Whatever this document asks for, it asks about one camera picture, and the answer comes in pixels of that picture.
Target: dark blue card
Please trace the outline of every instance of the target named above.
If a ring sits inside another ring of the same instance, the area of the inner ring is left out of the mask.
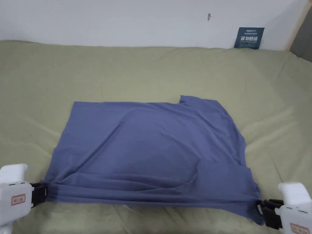
[[[259,49],[264,28],[240,27],[234,48]]]

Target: blue t-shirt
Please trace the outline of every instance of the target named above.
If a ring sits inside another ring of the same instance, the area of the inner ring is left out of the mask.
[[[245,140],[215,100],[75,102],[48,201],[224,209],[263,224]]]

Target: white wall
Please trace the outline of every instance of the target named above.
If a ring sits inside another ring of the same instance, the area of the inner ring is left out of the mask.
[[[89,46],[232,48],[239,27],[265,27],[283,50],[307,0],[0,0],[0,40]]]

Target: bed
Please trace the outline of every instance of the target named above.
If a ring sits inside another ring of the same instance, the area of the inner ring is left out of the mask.
[[[74,101],[177,103],[214,99],[245,137],[264,199],[280,182],[312,191],[312,63],[251,49],[60,46],[0,41],[0,166],[44,178]],[[13,233],[275,233],[206,208],[45,203]]]

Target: red label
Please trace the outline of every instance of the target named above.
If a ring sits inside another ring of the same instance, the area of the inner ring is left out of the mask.
[[[26,201],[26,194],[14,196],[12,197],[11,205],[14,206],[17,204],[24,203],[25,201]]]
[[[306,227],[302,227],[293,223],[290,224],[290,228],[292,232],[296,234],[310,234],[309,229],[307,229]]]

